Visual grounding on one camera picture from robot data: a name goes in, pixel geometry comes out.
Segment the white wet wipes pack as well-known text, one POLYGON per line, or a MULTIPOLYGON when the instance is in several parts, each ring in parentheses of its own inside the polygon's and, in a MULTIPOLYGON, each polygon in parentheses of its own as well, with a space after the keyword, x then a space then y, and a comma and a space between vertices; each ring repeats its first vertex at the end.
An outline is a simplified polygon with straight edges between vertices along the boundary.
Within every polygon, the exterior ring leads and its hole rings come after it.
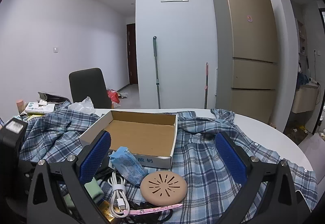
POLYGON ((40 105, 38 102, 29 102, 25 108, 25 112, 28 114, 48 114, 55 109, 54 104, 40 105))

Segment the dark wooden door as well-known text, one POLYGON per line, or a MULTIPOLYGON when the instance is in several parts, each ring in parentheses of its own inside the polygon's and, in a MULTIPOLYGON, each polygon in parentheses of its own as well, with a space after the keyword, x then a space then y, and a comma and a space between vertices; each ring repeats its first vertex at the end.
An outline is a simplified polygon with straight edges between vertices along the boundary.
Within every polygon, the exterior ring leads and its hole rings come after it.
POLYGON ((138 84, 135 23, 127 25, 127 55, 129 83, 138 84))

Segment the clear plastic bag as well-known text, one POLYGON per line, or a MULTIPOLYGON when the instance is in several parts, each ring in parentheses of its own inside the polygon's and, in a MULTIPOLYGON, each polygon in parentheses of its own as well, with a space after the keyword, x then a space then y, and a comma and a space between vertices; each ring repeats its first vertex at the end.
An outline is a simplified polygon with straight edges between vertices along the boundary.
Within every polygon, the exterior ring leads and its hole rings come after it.
POLYGON ((68 110, 82 112, 83 114, 94 114, 95 108, 90 97, 86 97, 81 102, 75 102, 68 106, 68 110))

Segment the round tan perforated disc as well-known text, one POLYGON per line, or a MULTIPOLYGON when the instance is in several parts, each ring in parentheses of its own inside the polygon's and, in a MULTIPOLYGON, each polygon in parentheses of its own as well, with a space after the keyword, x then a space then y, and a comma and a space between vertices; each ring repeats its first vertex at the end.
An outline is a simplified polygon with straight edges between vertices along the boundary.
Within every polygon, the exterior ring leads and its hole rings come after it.
POLYGON ((140 185, 142 197, 150 204, 167 206, 178 204, 187 195, 187 182, 171 171, 155 171, 145 176, 140 185))

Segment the red plastic bag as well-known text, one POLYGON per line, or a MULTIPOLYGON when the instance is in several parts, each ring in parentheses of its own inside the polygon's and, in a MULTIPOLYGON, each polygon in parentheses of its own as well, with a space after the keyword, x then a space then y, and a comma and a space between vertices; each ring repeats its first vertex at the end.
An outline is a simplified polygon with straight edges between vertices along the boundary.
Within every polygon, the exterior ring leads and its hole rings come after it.
POLYGON ((108 89, 107 90, 107 95, 111 99, 112 102, 119 104, 119 94, 117 91, 108 89))

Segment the dark office chair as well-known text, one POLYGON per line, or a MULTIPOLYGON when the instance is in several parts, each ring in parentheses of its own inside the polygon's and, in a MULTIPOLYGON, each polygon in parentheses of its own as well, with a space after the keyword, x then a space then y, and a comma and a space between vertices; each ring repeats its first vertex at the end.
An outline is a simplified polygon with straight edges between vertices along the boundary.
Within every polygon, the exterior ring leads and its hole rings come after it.
POLYGON ((69 84, 73 102, 81 102, 89 97, 95 109, 112 108, 101 69, 74 71, 69 74, 69 84))

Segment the blue plaid shirt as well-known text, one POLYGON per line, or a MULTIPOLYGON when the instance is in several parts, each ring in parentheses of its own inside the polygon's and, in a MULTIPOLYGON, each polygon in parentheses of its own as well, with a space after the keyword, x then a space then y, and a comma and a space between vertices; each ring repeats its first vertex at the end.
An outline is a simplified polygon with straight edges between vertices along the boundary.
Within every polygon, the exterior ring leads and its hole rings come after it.
MULTIPOLYGON (((234 124, 234 113, 212 110, 211 118, 198 117, 193 111, 178 114, 176 145, 172 170, 189 185, 184 208, 171 223, 217 223, 240 190, 215 148, 215 136, 226 132, 248 155, 277 164, 275 151, 254 143, 234 124)), ((40 118, 33 118, 20 151, 20 158, 50 163, 64 160, 81 151, 80 135, 99 119, 95 114, 79 114, 67 104, 40 118)))

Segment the open cardboard box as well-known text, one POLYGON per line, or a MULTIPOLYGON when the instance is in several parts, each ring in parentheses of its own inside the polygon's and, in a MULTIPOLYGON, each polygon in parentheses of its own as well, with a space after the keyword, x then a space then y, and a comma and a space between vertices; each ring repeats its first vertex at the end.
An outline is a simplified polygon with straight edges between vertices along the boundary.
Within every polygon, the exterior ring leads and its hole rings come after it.
POLYGON ((176 145, 178 114, 110 110, 79 138, 89 145, 102 131, 110 133, 110 149, 123 146, 144 167, 170 169, 176 145))

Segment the gold refrigerator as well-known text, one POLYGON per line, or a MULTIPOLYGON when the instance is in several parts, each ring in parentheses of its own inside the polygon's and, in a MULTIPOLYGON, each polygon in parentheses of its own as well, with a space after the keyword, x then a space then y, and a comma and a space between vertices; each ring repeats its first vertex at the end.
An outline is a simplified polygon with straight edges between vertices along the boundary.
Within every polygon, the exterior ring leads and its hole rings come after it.
POLYGON ((278 89, 271 0, 213 0, 217 28, 215 106, 268 123, 278 89))

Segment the green pouch with snap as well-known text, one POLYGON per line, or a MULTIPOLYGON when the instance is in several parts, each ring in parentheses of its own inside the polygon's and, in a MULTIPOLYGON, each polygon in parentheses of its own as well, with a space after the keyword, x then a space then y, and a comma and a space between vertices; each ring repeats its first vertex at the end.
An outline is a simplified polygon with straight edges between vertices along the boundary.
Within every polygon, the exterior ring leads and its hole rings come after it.
MULTIPOLYGON (((101 199, 104 197, 104 192, 98 185, 95 178, 93 178, 91 182, 86 183, 84 187, 88 191, 89 195, 91 196, 95 204, 99 203, 101 199)), ((66 203, 66 206, 69 209, 75 208, 75 204, 73 203, 72 198, 70 197, 69 194, 65 195, 63 198, 66 203)))

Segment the beige cabinet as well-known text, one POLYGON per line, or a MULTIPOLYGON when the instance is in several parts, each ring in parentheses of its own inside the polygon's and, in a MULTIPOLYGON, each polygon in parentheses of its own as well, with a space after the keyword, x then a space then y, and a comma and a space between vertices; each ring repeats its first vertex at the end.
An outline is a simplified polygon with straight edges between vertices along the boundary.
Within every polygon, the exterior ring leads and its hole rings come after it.
POLYGON ((302 85, 295 92, 291 111, 295 114, 313 111, 316 106, 319 88, 316 84, 302 85))

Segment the yellow blue card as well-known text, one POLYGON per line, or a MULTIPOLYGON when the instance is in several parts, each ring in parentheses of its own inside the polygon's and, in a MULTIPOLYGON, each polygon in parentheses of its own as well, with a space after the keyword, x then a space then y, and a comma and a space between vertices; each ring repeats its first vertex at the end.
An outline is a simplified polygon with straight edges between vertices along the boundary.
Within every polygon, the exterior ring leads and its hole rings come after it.
POLYGON ((109 202, 103 200, 99 204, 98 208, 101 211, 101 213, 106 217, 106 219, 109 221, 109 223, 111 223, 111 224, 117 223, 116 218, 110 212, 110 203, 109 202))

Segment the blue tissue pack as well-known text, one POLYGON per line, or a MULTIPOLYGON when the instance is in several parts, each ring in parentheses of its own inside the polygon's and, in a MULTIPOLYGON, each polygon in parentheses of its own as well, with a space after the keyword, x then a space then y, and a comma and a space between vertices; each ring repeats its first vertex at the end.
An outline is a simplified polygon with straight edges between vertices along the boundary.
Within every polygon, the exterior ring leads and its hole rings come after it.
POLYGON ((110 155, 110 163, 119 174, 134 186, 140 186, 141 181, 148 174, 127 147, 121 146, 110 155))

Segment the pink cup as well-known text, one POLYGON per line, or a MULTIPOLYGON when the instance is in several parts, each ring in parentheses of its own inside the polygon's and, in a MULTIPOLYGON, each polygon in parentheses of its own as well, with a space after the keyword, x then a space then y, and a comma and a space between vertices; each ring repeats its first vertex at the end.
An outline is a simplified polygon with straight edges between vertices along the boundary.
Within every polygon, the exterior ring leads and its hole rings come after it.
POLYGON ((16 106, 18 109, 18 113, 21 114, 24 110, 25 110, 25 104, 24 104, 24 100, 17 100, 16 101, 16 106))

